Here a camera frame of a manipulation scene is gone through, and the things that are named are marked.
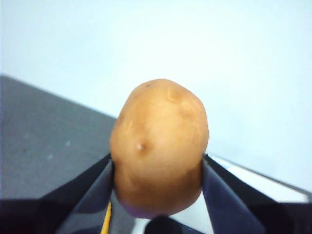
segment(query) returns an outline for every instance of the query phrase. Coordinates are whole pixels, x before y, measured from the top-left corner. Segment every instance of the potato skin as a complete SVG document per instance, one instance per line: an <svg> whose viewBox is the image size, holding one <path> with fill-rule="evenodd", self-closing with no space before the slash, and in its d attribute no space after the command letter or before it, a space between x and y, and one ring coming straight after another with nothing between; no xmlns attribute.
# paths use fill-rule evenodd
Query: potato skin
<svg viewBox="0 0 312 234"><path fill-rule="evenodd" d="M114 190L125 210L153 218L192 205L208 137L204 106L184 87L156 79L134 89L110 138Z"/></svg>

